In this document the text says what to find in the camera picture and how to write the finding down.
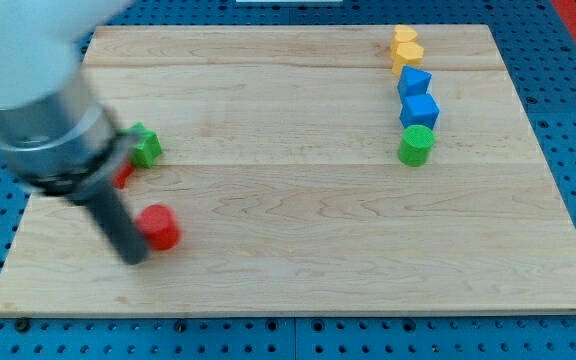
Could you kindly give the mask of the red block behind arm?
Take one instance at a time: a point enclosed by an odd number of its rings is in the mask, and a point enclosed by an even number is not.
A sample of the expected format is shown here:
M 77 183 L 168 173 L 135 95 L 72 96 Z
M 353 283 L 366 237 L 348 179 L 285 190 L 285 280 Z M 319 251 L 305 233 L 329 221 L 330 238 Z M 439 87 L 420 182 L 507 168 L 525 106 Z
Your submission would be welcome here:
M 135 168 L 132 162 L 126 158 L 111 179 L 111 184 L 116 189 L 124 189 L 129 178 L 134 174 Z

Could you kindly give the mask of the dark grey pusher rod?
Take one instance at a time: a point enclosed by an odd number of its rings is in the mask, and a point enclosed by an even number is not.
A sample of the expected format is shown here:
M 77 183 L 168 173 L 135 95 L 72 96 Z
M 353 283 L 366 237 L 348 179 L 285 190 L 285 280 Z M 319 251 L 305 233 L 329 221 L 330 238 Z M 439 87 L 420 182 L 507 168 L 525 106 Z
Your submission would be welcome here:
M 125 264 L 136 265 L 147 258 L 146 240 L 108 180 L 86 185 L 82 190 L 69 194 L 67 199 L 89 212 Z

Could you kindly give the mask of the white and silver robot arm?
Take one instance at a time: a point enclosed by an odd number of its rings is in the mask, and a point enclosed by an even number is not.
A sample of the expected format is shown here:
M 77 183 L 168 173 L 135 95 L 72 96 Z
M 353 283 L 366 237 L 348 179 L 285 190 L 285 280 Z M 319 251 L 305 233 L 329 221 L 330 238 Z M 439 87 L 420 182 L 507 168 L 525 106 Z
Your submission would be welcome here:
M 33 190 L 85 207 L 127 264 L 143 235 L 111 185 L 139 142 L 80 70 L 78 41 L 129 0 L 0 1 L 0 155 Z

